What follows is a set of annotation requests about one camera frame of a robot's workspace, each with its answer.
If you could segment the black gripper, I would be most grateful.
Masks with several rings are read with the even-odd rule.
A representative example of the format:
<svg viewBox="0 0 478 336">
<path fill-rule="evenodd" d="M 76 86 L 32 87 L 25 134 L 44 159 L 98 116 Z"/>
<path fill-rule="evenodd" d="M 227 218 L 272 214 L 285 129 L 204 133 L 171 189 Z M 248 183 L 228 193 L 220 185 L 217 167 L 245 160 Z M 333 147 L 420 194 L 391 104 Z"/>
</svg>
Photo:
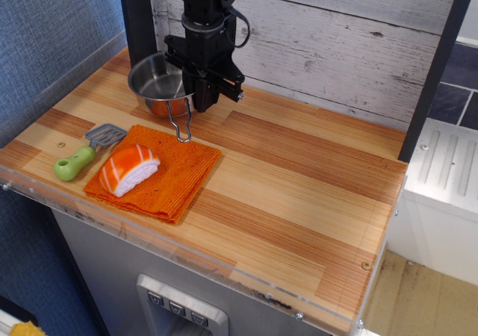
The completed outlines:
<svg viewBox="0 0 478 336">
<path fill-rule="evenodd" d="M 239 102 L 243 98 L 243 73 L 232 60 L 235 49 L 246 45 L 235 42 L 237 20 L 242 14 L 227 14 L 209 25 L 183 15 L 185 36 L 168 35 L 166 59 L 182 70 L 187 95 L 196 94 L 196 110 L 204 113 L 215 105 L 220 95 Z"/>
</svg>

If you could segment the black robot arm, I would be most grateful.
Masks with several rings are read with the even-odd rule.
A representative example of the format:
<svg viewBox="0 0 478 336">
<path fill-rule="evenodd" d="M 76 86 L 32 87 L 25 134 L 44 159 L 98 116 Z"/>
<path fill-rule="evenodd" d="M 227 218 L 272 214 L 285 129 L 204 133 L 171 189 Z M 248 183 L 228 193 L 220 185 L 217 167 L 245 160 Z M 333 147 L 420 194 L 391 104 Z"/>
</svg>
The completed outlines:
<svg viewBox="0 0 478 336">
<path fill-rule="evenodd" d="M 232 7 L 236 0 L 182 0 L 181 23 L 185 36 L 168 35 L 167 60 L 182 71 L 184 90 L 193 96 L 193 106 L 205 112 L 220 95 L 239 102 L 243 98 L 243 73 L 232 60 L 237 20 L 247 18 Z"/>
</svg>

